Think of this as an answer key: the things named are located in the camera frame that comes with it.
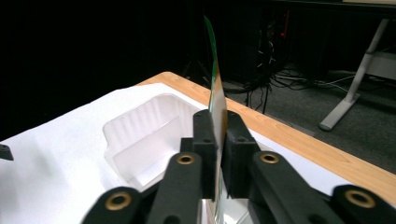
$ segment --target clear plastic tray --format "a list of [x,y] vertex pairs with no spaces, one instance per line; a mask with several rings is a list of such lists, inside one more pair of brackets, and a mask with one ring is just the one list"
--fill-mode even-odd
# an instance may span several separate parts
[[155,96],[104,125],[105,158],[129,186],[143,191],[163,178],[182,137],[192,137],[199,108],[174,94]]

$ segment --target gray carpet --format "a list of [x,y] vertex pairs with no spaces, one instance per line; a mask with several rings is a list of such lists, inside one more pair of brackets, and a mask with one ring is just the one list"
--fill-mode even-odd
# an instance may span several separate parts
[[[347,89],[348,83],[344,84],[343,88]],[[224,87],[235,87],[235,84],[225,82]],[[358,91],[360,98],[330,132],[322,131],[318,125],[346,96],[345,91],[339,88],[293,91],[274,85],[271,89],[265,115],[396,174],[395,87],[364,81]],[[227,96],[241,104],[247,99],[246,94],[228,93]],[[264,96],[260,89],[255,90],[251,107],[259,106]]]

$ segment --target white plastic container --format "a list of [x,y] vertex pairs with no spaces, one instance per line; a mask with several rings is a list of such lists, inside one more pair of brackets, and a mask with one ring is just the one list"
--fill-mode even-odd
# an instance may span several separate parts
[[163,178],[182,137],[192,137],[200,109],[174,94],[155,96],[107,122],[105,158],[129,186],[143,191]]

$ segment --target desk foot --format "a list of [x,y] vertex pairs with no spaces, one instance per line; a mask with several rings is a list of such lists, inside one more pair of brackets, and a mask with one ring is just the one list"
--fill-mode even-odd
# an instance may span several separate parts
[[356,100],[359,98],[358,94],[355,94],[352,100],[349,102],[343,99],[338,106],[336,106],[332,112],[324,119],[320,124],[319,128],[323,131],[330,131],[332,127],[340,120],[341,117],[345,115],[350,107],[355,104]]

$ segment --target white desk leg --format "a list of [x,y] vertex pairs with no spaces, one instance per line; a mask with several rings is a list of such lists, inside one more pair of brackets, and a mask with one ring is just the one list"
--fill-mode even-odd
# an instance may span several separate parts
[[358,99],[359,95],[356,93],[356,91],[358,90],[359,85],[361,84],[361,80],[363,79],[364,74],[366,73],[366,70],[370,65],[373,54],[376,50],[376,46],[378,45],[379,39],[384,33],[385,28],[387,28],[388,22],[388,19],[382,19],[382,21],[379,23],[370,47],[367,49],[366,53],[363,56],[363,59],[361,60],[361,65],[359,65],[359,69],[356,72],[355,77],[353,78],[352,84],[349,87],[346,97],[338,104],[338,106],[335,107],[335,109],[332,110],[332,112],[330,112],[326,119],[324,119],[319,124],[320,129],[324,131],[330,131],[332,127],[334,127],[334,125],[338,122],[338,120],[340,120],[340,118],[345,115],[348,109],[352,107]]

